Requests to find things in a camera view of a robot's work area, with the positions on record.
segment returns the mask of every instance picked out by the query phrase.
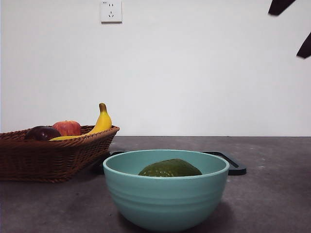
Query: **yellow banana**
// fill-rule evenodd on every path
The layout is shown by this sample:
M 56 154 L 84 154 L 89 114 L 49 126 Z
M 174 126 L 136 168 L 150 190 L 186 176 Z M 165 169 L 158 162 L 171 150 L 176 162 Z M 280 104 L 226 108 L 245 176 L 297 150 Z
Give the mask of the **yellow banana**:
M 90 135 L 93 133 L 99 133 L 101 131 L 105 131 L 105 130 L 110 129 L 112 126 L 112 123 L 111 123 L 111 118 L 108 115 L 106 105 L 104 103 L 100 103 L 99 109 L 100 109 L 99 117 L 96 121 L 94 128 L 90 132 L 82 134 L 82 135 L 55 137 L 55 138 L 50 139 L 50 141 L 67 140 L 67 139 L 77 138 L 77 137 L 82 137 L 82 136 Z

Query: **electrical outlet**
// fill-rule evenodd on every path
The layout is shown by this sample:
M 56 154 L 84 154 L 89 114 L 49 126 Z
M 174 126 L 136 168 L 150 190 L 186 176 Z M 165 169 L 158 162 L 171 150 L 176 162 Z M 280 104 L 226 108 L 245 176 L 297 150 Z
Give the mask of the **electrical outlet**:
M 102 0 L 101 22 L 102 23 L 121 23 L 122 22 L 122 1 L 121 0 Z

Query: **fruit basket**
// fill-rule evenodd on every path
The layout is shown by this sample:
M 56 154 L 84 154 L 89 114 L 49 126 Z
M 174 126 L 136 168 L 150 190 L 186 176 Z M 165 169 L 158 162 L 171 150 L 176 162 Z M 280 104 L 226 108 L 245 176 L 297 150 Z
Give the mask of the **fruit basket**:
M 82 126 L 82 134 L 94 126 Z M 63 141 L 25 140 L 28 130 L 0 133 L 0 180 L 59 183 L 108 151 L 120 128 Z

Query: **black tray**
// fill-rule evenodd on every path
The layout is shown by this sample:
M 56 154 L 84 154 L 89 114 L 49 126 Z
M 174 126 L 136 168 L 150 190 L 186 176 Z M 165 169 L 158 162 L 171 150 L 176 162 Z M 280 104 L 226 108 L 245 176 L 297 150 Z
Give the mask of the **black tray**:
M 108 157 L 112 156 L 112 155 L 116 155 L 116 154 L 121 154 L 124 152 L 125 151 L 110 152 L 108 154 Z M 228 171 L 229 176 L 240 176 L 240 175 L 246 174 L 246 166 L 244 164 L 240 163 L 239 161 L 235 160 L 234 158 L 232 158 L 231 155 L 229 155 L 228 153 L 219 152 L 219 151 L 202 151 L 202 152 L 206 153 L 206 154 L 216 155 L 216 156 L 222 157 L 223 159 L 226 159 L 230 164 L 229 171 Z M 93 172 L 95 172 L 97 174 L 103 174 L 104 173 L 103 161 L 105 160 L 105 158 L 100 159 L 98 162 L 96 162 L 94 164 L 94 166 L 92 167 Z

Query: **gray countertop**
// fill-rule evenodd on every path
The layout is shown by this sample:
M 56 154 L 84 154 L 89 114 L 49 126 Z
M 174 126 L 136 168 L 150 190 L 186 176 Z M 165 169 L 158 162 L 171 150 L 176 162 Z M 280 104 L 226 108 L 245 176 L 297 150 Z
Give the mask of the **gray countertop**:
M 116 136 L 110 151 L 224 151 L 247 166 L 185 233 L 311 232 L 310 137 Z M 94 165 L 64 183 L 0 182 L 1 233 L 143 233 L 117 210 Z

